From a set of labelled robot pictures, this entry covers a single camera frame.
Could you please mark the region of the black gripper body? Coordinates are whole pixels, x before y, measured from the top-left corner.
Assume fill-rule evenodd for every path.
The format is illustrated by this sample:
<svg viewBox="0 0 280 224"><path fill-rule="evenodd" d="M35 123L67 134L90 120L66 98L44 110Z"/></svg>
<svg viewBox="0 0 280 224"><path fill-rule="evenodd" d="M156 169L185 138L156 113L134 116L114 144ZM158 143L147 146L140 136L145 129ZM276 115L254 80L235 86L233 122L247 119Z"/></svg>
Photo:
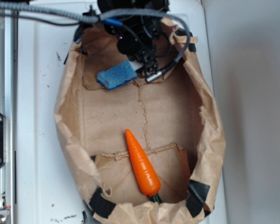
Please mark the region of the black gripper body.
<svg viewBox="0 0 280 224"><path fill-rule="evenodd" d="M114 9L152 9L160 12L169 10L167 0L99 0L98 7L101 13ZM117 48L120 53L126 55L130 61L137 61L142 64L138 73L147 77L159 70L157 58L168 55L171 44L167 50L157 52L155 41L161 37L168 39L163 32L161 20L158 17L143 15L124 15L116 20L123 23L123 26L116 27L105 24L106 31L118 38Z"/></svg>

